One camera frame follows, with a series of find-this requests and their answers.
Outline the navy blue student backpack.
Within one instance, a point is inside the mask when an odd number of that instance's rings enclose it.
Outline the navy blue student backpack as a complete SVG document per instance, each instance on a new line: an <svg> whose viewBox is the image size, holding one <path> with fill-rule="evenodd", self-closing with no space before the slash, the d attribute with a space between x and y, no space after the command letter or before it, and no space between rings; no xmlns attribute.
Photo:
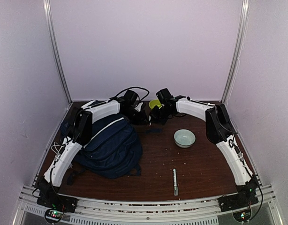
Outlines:
<svg viewBox="0 0 288 225"><path fill-rule="evenodd" d="M141 176L139 162L143 148L140 137L122 114L112 114L94 122L92 138L73 158L82 170L74 170L67 179L67 185L72 185L85 170L108 179Z"/></svg>

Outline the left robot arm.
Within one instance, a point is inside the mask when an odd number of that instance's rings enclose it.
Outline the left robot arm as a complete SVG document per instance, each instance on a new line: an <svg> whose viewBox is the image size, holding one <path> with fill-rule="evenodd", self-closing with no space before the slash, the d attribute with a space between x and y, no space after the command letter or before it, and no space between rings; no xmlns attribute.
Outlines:
<svg viewBox="0 0 288 225"><path fill-rule="evenodd" d="M74 210L77 200L58 193L73 161L108 179L140 176L143 148L134 126L148 123L142 104L135 88L130 87L109 100L93 100L74 108L61 126L63 142L59 151L36 183L37 204L60 211Z"/></svg>

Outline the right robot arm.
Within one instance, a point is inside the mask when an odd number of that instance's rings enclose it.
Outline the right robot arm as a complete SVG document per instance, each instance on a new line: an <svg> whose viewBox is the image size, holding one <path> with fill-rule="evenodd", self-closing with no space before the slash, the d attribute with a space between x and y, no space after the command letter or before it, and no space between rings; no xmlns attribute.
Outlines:
<svg viewBox="0 0 288 225"><path fill-rule="evenodd" d="M182 95L174 97L167 88L158 91L156 96L161 107L154 107L151 110L151 121L165 124L169 116L178 113L203 120L207 139L217 146L227 161L235 179L237 193L220 197L218 199L220 210L222 212L236 210L259 203L256 193L260 190L259 182L238 147L237 132L230 121L225 105L199 102Z"/></svg>

